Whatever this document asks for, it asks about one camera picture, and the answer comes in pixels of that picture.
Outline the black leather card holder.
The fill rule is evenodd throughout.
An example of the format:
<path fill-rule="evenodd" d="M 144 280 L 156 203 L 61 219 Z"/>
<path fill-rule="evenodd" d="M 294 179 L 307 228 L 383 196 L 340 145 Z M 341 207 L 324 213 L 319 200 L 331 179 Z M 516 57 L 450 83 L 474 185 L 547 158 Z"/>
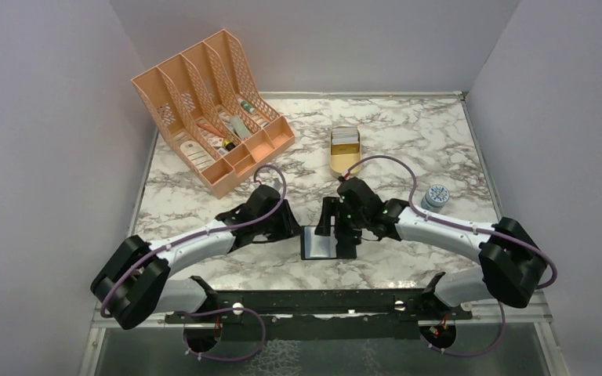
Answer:
<path fill-rule="evenodd" d="M 320 237 L 314 234 L 315 226 L 304 226 L 300 235 L 300 258 L 302 260 L 355 259 L 355 248 L 338 249 L 334 234 Z"/>

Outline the beige oval card tray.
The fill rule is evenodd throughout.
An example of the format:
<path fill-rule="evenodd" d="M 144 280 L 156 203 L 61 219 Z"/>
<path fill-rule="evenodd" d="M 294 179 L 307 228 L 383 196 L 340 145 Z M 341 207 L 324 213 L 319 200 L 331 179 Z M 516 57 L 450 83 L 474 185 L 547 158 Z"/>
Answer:
<path fill-rule="evenodd" d="M 328 165 L 332 176 L 338 178 L 350 166 L 359 162 L 359 160 L 362 159 L 361 149 L 361 133 L 360 142 L 358 144 L 332 146 L 330 131 Z"/>

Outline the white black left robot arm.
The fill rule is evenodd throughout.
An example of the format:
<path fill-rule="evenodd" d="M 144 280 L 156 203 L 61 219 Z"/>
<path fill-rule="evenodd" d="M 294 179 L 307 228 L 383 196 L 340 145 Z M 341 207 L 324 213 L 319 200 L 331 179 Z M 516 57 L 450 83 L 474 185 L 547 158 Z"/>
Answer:
<path fill-rule="evenodd" d="M 163 310 L 165 285 L 183 269 L 229 255 L 253 244 L 258 236 L 273 242 L 294 237 L 298 225 L 286 193 L 286 189 L 261 185 L 245 203 L 195 231 L 157 241 L 127 237 L 90 284 L 89 290 L 100 302 L 100 316 L 132 329 Z"/>

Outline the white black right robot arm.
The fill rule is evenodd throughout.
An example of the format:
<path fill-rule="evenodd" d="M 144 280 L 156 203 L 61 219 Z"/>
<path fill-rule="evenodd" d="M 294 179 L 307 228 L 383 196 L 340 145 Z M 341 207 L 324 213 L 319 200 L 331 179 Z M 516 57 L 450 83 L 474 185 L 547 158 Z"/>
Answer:
<path fill-rule="evenodd" d="M 464 302 L 494 298 L 523 309 L 551 266 L 522 225 L 511 218 L 470 222 L 422 211 L 401 199 L 382 200 L 359 178 L 341 179 L 337 194 L 322 201 L 315 237 L 328 239 L 331 259 L 353 259 L 363 231 L 377 240 L 423 243 L 475 262 L 457 273 L 438 273 L 425 287 L 422 311 L 439 319 Z"/>

